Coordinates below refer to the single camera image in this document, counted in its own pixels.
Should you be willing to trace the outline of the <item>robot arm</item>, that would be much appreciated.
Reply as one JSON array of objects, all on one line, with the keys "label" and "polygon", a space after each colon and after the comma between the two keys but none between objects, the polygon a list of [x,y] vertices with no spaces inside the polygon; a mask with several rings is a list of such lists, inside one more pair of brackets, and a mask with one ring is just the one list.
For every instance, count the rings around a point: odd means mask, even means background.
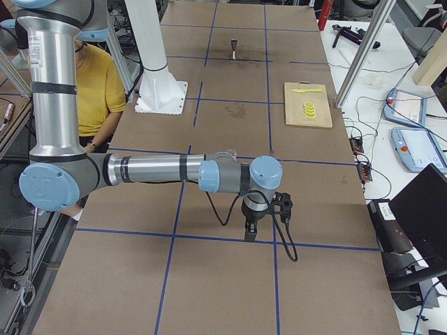
[{"label": "robot arm", "polygon": [[274,215],[282,166],[271,156],[251,163],[230,153],[125,156],[89,154],[78,139],[75,39],[101,33],[108,18],[104,1],[18,1],[17,22],[29,43],[36,146],[20,175],[20,190],[33,206],[61,211],[96,189],[120,183],[191,182],[206,193],[232,193],[242,200],[245,240],[257,223]]}]

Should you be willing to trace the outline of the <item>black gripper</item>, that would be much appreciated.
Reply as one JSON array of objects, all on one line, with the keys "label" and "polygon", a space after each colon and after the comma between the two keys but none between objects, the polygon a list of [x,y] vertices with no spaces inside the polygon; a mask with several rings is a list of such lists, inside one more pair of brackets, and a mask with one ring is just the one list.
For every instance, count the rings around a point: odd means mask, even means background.
[{"label": "black gripper", "polygon": [[246,205],[243,205],[242,213],[245,217],[244,240],[255,241],[257,236],[258,221],[261,220],[268,213],[268,209],[256,211],[247,207]]}]

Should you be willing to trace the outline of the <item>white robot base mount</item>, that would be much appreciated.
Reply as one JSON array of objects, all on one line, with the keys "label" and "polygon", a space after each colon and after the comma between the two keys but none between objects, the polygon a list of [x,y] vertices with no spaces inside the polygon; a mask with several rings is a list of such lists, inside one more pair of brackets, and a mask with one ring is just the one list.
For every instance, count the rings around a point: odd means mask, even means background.
[{"label": "white robot base mount", "polygon": [[155,1],[125,2],[143,67],[136,112],[180,115],[188,83],[169,71]]}]

